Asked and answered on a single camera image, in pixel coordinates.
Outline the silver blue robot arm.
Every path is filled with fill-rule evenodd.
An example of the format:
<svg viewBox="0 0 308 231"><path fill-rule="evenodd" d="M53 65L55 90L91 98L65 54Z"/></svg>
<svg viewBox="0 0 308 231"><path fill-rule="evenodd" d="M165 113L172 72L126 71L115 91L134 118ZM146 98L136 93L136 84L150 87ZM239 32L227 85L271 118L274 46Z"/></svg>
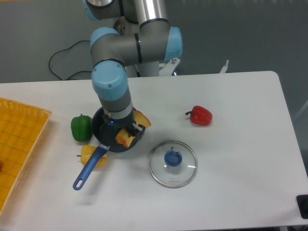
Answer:
<svg viewBox="0 0 308 231"><path fill-rule="evenodd" d="M180 29L170 26L163 0L85 0L83 5L90 19L124 17L139 27L138 32L125 35L114 28L96 29L90 37L90 53L92 85L104 120L140 139L145 126L135 122L125 68L179 58L183 52Z"/></svg>

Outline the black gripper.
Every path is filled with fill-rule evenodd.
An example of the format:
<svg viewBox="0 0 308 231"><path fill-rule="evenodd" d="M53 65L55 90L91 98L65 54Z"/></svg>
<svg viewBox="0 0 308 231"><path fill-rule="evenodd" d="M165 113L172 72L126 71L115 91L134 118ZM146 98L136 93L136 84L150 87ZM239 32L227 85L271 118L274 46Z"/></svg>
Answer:
<svg viewBox="0 0 308 231"><path fill-rule="evenodd" d="M118 132L121 129L126 128L126 131L130 137L141 139L145 132L145 126L133 123L135 120L134 109L135 108L132 108L129 114L127 114L125 117L123 117L123 111L118 113L111 113L103 110L102 119L104 123L102 124L102 138L108 138L110 140L116 141L116 135Z"/></svg>

